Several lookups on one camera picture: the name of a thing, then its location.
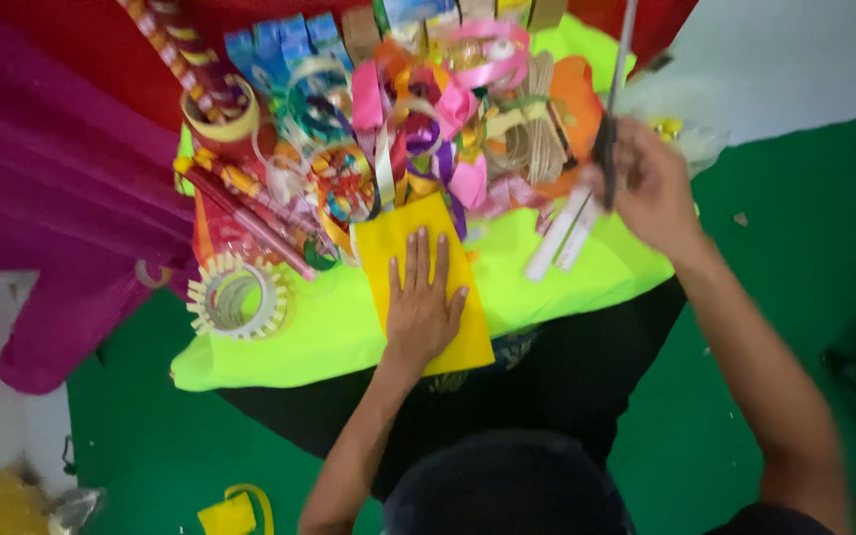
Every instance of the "magenta fabric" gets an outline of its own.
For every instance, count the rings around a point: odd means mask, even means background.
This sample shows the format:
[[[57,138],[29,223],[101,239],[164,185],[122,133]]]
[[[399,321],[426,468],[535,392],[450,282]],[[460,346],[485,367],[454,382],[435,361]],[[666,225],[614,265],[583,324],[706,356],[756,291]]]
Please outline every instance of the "magenta fabric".
[[[184,290],[196,264],[177,143],[0,22],[0,270],[40,273],[0,354],[5,383],[61,384],[148,297],[137,260]]]

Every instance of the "pink ribbon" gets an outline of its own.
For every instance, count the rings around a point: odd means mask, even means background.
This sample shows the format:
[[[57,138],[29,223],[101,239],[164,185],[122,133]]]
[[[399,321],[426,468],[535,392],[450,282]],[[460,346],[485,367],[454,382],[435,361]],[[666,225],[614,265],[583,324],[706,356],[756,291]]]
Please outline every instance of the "pink ribbon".
[[[378,66],[370,59],[352,72],[352,129],[380,127],[383,119]]]
[[[502,175],[493,181],[491,188],[488,189],[487,198],[475,213],[487,218],[501,216],[514,209],[512,199],[518,205],[538,212],[535,231],[537,234],[545,234],[550,228],[553,201],[541,197],[526,180],[513,173]]]
[[[437,111],[437,123],[441,127],[441,138],[451,141],[478,111],[478,99],[472,91],[463,89],[457,83],[450,83],[441,93],[434,110]]]
[[[448,191],[458,197],[458,200],[469,210],[482,205],[487,197],[487,160],[484,155],[478,157],[474,164],[460,162],[455,167],[455,174],[448,185]]]
[[[531,55],[531,35],[517,24],[475,20],[464,23],[460,29],[448,34],[451,40],[462,37],[505,37],[515,46],[514,54],[509,58],[460,72],[452,72],[452,79],[462,88],[487,87],[491,91],[508,91],[520,85],[527,76],[527,58]]]

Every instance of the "black pants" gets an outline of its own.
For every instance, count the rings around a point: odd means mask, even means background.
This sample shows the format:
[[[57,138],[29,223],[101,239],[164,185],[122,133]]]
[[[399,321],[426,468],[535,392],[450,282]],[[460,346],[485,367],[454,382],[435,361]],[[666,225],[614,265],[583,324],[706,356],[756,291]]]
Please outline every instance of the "black pants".
[[[490,429],[541,428],[577,438],[606,468],[616,420],[655,360],[686,296],[675,278],[604,310],[541,326],[530,354],[504,373],[477,373],[459,390],[418,388],[405,400],[372,493],[384,501],[412,464]],[[220,396],[321,459],[362,399],[373,370],[297,388],[227,388]]]

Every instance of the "scissors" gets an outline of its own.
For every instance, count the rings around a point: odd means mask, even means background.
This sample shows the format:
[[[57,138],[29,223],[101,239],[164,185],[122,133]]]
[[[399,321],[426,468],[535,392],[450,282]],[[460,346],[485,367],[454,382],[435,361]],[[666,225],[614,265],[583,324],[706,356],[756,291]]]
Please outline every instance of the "scissors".
[[[623,30],[620,32],[619,51],[616,53],[616,70],[612,74],[612,86],[610,96],[607,98],[606,109],[603,118],[600,119],[600,128],[596,132],[596,141],[593,142],[593,162],[599,165],[603,171],[603,208],[612,210],[613,196],[616,193],[616,165],[612,159],[612,147],[616,143],[616,118],[613,117],[613,103],[616,100],[616,91],[623,85],[623,77],[626,75],[626,58],[630,55],[630,44],[633,41],[633,27],[636,24],[636,4],[639,0],[627,0],[626,12],[623,15]]]

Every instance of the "hand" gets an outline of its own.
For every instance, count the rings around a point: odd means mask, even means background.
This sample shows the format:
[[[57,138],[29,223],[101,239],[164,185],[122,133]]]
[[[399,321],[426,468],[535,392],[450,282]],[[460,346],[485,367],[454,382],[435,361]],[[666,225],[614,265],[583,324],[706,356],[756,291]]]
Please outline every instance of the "hand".
[[[708,244],[696,217],[685,158],[663,143],[652,128],[632,117],[617,119],[613,147],[616,165],[614,208],[623,223],[646,245],[674,263],[692,258]],[[585,180],[603,198],[603,176],[588,167]]]
[[[444,233],[437,237],[437,261],[431,282],[430,270],[428,231],[422,226],[417,233],[408,235],[404,287],[398,277],[398,258],[392,257],[388,264],[391,286],[385,329],[388,346],[379,364],[410,386],[418,382],[428,363],[455,339],[468,295],[467,286],[458,288],[448,303],[448,237]]]

